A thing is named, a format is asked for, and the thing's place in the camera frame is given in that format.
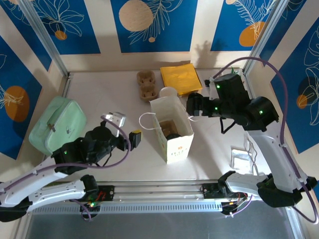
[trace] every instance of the mint green lunch box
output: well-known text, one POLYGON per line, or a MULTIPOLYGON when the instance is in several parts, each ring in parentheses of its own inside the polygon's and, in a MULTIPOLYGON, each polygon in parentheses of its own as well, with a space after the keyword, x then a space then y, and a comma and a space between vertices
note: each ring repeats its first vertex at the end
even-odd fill
POLYGON ((55 97, 29 135, 30 143, 47 156, 63 144, 73 142, 82 133, 86 117, 71 99, 55 97))

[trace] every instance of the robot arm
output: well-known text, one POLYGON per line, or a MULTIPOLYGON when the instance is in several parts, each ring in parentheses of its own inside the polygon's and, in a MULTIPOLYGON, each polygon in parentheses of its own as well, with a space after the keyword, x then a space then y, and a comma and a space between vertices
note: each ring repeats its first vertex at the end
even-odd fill
MULTIPOLYGON (((123 126, 125 120, 125 116, 120 113, 109 113, 103 117, 113 121, 118 127, 123 126)), ((107 126, 105 121, 101 122, 100 126, 87 132, 84 138, 64 144, 30 172, 0 183, 0 221, 16 220, 26 212, 47 204, 94 197, 98 192, 98 185, 90 175, 71 183, 43 187, 86 168, 81 165, 98 165, 98 162, 116 147, 122 151, 131 151, 139 145, 141 132, 130 133, 131 148, 128 148, 129 144, 119 131, 107 126)))
POLYGON ((225 185, 232 192, 259 195, 271 207, 294 206, 302 199, 301 192, 304 190, 301 181, 308 189, 311 189, 316 186, 317 180, 307 177, 298 166, 288 146, 280 144, 279 117, 271 101, 265 97, 249 99, 240 76, 236 74, 227 74, 213 82, 205 83, 206 86, 216 87, 219 98, 203 97, 198 93, 190 94, 186 106, 188 114, 220 117, 222 133, 230 129, 229 127, 223 130, 222 120, 233 119, 232 125, 243 126, 255 140, 272 172, 268 176, 228 172, 227 177, 223 177, 225 185), (297 178, 283 147, 288 150, 295 162, 301 179, 297 178))

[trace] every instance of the white paper bag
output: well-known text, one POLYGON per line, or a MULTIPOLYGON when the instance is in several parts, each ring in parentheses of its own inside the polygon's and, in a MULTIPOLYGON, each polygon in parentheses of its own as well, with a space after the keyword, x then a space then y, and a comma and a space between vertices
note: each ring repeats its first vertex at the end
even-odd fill
POLYGON ((163 97, 153 100, 151 103, 154 128, 162 148, 166 163, 172 163, 186 159, 188 156, 194 132, 191 128, 187 112, 176 96, 163 97), (160 128, 160 122, 173 120, 177 133, 181 136, 167 140, 160 128))

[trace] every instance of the yellow napkin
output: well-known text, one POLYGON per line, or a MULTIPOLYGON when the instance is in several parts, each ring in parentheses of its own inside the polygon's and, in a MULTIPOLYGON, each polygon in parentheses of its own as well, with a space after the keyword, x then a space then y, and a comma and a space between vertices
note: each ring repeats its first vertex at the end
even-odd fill
POLYGON ((182 96, 203 89, 193 64, 161 67, 164 85, 173 87, 182 96))

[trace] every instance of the paper cup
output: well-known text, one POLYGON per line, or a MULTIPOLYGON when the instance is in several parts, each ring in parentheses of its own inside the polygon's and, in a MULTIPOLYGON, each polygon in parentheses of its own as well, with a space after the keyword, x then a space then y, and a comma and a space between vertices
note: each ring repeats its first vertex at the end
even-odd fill
POLYGON ((177 96, 177 90, 175 90, 175 88, 173 87, 164 87, 163 89, 161 89, 161 91, 159 92, 159 97, 166 97, 166 96, 177 96))

